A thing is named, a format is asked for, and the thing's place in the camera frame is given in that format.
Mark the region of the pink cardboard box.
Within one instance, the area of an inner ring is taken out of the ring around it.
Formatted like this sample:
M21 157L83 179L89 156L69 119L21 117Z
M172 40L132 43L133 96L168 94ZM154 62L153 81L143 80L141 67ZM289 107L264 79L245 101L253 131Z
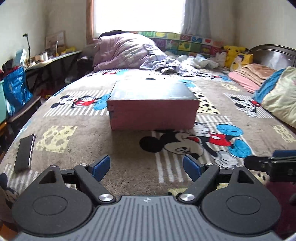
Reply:
M199 101L193 100L108 100L111 129L181 130L194 125Z

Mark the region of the dark photo box lid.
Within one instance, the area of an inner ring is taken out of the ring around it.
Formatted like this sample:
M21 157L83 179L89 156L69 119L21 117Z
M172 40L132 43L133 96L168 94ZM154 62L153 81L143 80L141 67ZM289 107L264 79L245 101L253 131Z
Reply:
M125 101L188 101L199 108L200 101L180 80L125 80L115 83L107 100L108 110Z

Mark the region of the cream pillow blue cover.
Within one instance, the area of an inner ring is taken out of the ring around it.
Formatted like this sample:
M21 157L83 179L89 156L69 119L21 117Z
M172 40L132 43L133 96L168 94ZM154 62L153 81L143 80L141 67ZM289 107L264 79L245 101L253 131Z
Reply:
M274 72L253 99L279 120L295 128L295 67Z

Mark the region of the pink folded blanket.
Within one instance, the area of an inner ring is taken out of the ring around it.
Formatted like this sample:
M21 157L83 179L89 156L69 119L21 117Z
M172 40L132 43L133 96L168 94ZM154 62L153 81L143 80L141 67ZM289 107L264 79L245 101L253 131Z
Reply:
M250 93L254 93L255 91L260 89L260 86L257 85L255 82L236 72L230 72L228 74L228 77Z

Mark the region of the black smartphone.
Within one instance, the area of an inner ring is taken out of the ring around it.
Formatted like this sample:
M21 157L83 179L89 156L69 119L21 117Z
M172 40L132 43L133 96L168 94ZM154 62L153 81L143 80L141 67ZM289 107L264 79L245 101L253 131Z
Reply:
M36 135L32 134L20 140L14 165L14 172L16 174L31 168L35 139Z

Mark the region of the brown folded blanket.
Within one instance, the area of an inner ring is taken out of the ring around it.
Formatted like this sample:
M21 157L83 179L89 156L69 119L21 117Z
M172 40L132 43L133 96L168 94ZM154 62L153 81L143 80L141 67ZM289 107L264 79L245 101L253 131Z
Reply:
M238 70L235 70L234 72L250 79L258 86L261 86L265 80L267 80L271 75L273 75L274 72L276 72L276 70L268 66L251 63Z

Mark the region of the dark wooden headboard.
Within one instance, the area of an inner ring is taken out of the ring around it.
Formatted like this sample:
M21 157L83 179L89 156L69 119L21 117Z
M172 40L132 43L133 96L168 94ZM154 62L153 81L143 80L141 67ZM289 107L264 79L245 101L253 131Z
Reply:
M248 54L253 55L253 63L268 66L274 70L295 67L296 51L289 47L264 44L251 48Z

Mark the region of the yellow character cushion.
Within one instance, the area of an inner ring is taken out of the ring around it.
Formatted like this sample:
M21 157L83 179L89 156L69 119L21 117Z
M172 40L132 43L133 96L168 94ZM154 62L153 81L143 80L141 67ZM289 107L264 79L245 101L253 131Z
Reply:
M241 69L242 67L244 67L247 64L250 64L253 62L253 54L238 54L233 62L230 65L230 71L236 71Z

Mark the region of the white bunny plush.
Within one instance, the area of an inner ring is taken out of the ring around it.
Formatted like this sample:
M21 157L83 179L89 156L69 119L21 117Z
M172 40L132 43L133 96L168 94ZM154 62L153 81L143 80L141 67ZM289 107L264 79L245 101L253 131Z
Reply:
M226 52L216 53L214 62L218 63L219 67L223 68L225 67L226 57L227 57Z

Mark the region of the black side desk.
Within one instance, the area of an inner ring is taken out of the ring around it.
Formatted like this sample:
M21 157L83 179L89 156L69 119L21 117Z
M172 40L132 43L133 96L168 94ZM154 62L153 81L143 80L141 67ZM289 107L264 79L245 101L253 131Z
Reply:
M44 84L55 86L58 79L65 79L77 63L82 51L75 51L40 62L25 69L26 84L31 93Z

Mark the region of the teal plastic storage bin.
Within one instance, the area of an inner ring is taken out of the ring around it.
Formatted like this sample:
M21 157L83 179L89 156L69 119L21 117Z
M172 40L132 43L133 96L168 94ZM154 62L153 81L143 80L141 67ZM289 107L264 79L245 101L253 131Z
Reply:
M6 98L4 95L4 89L3 89L3 83L4 81L0 81L0 123L2 123L6 119Z

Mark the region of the white crumpled clothing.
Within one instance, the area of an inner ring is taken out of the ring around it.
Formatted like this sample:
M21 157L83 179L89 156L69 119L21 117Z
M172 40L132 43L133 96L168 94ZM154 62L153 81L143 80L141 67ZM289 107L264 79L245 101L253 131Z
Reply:
M181 55L177 57L179 62L183 64L190 65L194 68L201 69L201 68L208 68L208 69L215 69L219 67L219 64L213 60L206 59L203 55L197 54L194 56L187 56Z

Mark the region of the striped crumpled clothing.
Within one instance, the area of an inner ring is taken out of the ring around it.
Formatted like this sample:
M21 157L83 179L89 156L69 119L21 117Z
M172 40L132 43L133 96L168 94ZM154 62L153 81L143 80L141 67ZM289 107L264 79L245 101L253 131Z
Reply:
M140 66L141 70L154 70L163 74L176 73L184 77L201 76L201 72L197 68L185 61L180 62L173 59L155 45L144 44L143 47L149 53L149 57Z

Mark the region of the framed picture on desk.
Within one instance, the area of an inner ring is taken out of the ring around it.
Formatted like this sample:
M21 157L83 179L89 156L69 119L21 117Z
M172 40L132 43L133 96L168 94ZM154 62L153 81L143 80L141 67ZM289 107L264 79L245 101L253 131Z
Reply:
M50 49L52 46L65 45L65 31L60 31L45 37L45 49Z

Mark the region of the grey window curtain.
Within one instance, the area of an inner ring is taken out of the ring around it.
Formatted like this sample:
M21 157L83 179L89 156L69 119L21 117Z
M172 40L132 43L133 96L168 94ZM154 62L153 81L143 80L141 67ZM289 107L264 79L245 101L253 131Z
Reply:
M182 34L211 37L208 0L186 0Z

